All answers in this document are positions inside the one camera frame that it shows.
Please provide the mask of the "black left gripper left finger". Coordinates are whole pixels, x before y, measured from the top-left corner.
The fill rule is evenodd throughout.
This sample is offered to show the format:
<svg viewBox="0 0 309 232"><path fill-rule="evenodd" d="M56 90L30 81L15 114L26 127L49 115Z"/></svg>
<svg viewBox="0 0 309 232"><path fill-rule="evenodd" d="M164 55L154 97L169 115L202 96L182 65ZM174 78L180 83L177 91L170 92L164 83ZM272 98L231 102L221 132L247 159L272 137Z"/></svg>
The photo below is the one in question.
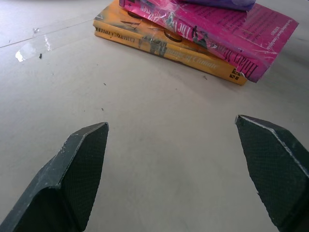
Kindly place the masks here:
<svg viewBox="0 0 309 232"><path fill-rule="evenodd" d="M71 134L34 176L0 232L84 232L98 191L109 125Z"/></svg>

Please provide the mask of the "clear tape strip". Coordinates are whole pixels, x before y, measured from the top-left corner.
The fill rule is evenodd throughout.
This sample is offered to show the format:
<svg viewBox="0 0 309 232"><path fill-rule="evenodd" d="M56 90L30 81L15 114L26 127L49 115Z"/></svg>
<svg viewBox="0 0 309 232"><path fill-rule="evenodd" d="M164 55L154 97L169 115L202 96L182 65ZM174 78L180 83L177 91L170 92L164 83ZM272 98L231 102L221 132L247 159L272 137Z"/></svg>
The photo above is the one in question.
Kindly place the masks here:
<svg viewBox="0 0 309 232"><path fill-rule="evenodd" d="M53 50L53 46L50 43L46 35L36 37L30 42L23 45L15 54L15 58L19 62L23 62L30 58L42 59L44 53Z"/></svg>

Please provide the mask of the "orange paperback book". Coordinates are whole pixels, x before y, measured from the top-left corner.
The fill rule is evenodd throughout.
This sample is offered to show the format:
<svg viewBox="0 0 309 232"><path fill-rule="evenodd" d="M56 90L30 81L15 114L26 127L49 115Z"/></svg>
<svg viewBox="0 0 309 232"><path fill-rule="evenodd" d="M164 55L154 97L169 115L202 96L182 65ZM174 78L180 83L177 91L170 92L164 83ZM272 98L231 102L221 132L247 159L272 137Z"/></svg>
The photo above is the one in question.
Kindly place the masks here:
<svg viewBox="0 0 309 232"><path fill-rule="evenodd" d="M93 26L98 37L180 62L238 85L247 81L226 61L158 24L126 11L119 6L118 0L95 17Z"/></svg>

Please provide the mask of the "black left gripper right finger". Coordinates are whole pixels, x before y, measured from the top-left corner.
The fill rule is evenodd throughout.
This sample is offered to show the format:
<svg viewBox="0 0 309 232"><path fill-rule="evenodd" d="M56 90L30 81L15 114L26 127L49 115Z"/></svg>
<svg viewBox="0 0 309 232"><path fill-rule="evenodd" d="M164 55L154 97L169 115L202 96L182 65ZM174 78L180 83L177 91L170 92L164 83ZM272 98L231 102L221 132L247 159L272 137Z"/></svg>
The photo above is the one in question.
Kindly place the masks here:
<svg viewBox="0 0 309 232"><path fill-rule="evenodd" d="M249 176L279 232L309 232L309 151L287 129L237 115Z"/></svg>

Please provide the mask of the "pink paperback book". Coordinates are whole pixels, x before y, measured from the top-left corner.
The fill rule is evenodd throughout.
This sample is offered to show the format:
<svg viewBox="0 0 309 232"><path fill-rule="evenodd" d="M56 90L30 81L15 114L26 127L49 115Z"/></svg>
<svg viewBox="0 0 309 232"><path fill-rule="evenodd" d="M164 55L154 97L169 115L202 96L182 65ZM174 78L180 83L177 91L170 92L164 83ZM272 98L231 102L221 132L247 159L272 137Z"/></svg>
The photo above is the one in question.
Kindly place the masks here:
<svg viewBox="0 0 309 232"><path fill-rule="evenodd" d="M255 83L298 26L258 3L248 12L181 0L119 0L119 5L202 46Z"/></svg>

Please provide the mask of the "purple paperback book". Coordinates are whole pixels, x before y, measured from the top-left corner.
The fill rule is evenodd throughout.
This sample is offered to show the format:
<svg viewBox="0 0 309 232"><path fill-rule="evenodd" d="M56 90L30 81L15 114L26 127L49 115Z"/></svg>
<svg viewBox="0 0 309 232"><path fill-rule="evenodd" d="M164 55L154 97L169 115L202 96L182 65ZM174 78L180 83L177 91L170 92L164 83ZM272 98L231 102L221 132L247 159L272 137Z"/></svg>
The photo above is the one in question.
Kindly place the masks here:
<svg viewBox="0 0 309 232"><path fill-rule="evenodd" d="M187 3L233 9L239 11L250 11L256 0L182 0Z"/></svg>

